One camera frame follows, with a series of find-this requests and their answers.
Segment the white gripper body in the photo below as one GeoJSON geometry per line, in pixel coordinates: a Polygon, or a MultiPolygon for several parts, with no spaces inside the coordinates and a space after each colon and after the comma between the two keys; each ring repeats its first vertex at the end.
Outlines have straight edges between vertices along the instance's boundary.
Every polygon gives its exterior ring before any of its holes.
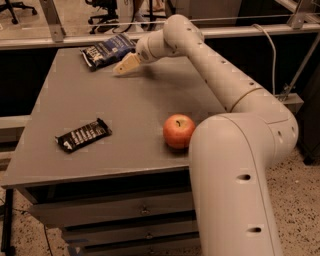
{"type": "Polygon", "coordinates": [[[151,63],[164,57],[174,57],[177,52],[165,41],[163,31],[158,30],[138,40],[136,54],[141,62],[151,63]]]}

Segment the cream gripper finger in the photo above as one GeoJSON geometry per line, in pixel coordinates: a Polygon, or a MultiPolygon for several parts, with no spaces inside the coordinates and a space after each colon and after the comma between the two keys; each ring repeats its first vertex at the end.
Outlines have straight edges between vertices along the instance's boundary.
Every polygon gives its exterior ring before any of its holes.
{"type": "Polygon", "coordinates": [[[128,53],[114,68],[116,75],[125,74],[140,65],[140,59],[136,53],[128,53]]]}

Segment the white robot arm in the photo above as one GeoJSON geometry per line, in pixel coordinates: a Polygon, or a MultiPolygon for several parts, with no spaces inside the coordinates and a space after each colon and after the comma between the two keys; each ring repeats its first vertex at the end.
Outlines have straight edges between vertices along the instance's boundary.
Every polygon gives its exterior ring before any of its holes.
{"type": "Polygon", "coordinates": [[[189,146],[189,170],[203,256],[283,256],[265,171],[297,143],[292,112],[204,42],[182,15],[142,37],[114,71],[183,55],[224,108],[202,121],[189,146]]]}

